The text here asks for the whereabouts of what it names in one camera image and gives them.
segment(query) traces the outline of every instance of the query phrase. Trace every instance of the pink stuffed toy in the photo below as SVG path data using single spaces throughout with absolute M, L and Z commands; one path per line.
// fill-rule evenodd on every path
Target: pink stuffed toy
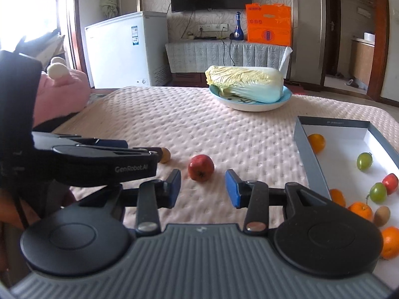
M 47 73 L 42 73 L 37 89 L 33 126 L 47 120 L 82 111 L 90 97 L 85 73 L 70 70 L 65 60 L 54 57 Z

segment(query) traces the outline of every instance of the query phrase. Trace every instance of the orange bag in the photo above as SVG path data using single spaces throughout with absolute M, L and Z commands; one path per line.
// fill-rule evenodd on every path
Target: orange bag
M 284 4 L 246 4 L 248 41 L 291 46 L 291 7 Z

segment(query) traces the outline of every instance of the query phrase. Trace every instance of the wooden door frame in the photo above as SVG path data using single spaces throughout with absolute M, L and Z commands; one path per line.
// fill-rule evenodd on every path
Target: wooden door frame
M 372 100 L 381 102 L 381 91 L 387 68 L 390 40 L 390 7 L 388 0 L 374 0 L 374 6 L 376 42 L 367 95 Z
M 87 74 L 83 53 L 82 33 L 79 18 L 79 0 L 66 0 L 67 30 L 71 49 L 71 66 Z

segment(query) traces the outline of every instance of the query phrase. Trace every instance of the window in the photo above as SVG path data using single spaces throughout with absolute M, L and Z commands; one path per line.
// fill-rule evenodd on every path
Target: window
M 56 28 L 56 0 L 0 0 L 1 49 L 13 51 L 23 36 L 29 41 Z

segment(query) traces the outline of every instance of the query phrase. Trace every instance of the door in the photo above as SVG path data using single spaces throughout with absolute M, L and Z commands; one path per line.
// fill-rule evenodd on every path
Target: door
M 326 0 L 326 74 L 336 75 L 341 39 L 341 0 Z

